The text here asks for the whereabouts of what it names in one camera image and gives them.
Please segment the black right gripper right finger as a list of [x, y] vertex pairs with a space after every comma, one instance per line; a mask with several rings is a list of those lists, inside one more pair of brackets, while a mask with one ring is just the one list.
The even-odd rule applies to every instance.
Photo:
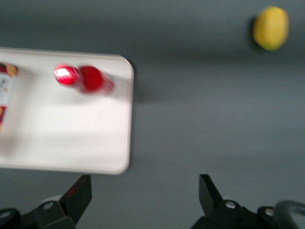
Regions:
[[251, 212], [233, 200], [222, 198], [208, 174], [199, 176], [199, 200], [204, 215], [193, 229], [273, 229], [274, 219], [265, 211], [272, 207], [260, 207]]

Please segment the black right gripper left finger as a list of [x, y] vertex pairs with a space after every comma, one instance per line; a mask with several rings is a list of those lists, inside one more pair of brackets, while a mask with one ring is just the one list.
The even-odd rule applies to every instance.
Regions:
[[92, 199], [91, 176], [81, 175], [58, 199], [21, 216], [22, 229], [75, 229]]

